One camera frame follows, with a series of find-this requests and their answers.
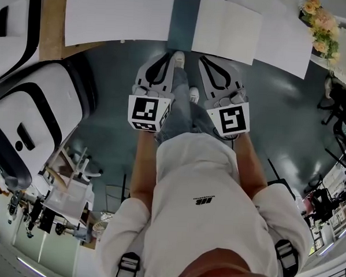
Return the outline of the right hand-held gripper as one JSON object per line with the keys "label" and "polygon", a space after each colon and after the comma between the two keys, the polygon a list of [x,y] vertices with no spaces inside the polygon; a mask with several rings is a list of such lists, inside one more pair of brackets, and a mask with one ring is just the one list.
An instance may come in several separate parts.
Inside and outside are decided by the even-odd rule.
{"label": "right hand-held gripper", "polygon": [[239,71],[219,57],[201,56],[200,74],[206,97],[204,108],[222,138],[250,131],[250,110]]}

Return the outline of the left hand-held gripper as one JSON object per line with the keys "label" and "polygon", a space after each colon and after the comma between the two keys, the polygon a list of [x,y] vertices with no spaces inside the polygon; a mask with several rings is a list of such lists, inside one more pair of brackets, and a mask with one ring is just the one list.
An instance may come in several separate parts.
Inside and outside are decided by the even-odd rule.
{"label": "left hand-held gripper", "polygon": [[129,96],[128,121],[134,130],[160,132],[171,110],[174,62],[170,53],[152,57],[136,75]]}

